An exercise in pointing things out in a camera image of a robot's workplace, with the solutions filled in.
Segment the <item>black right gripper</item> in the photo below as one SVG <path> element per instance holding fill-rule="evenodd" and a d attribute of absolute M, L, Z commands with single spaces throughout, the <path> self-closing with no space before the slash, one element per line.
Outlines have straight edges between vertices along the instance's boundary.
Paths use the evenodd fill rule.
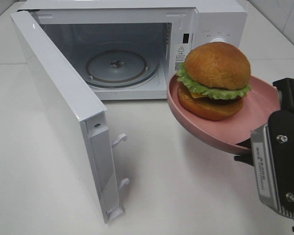
<path fill-rule="evenodd" d="M 274 81 L 273 86 L 279 93 L 280 109 L 294 114 L 294 79 L 283 78 Z M 237 145 L 248 148 L 248 152 L 234 156 L 234 161 L 254 166 L 250 139 L 237 143 Z"/>

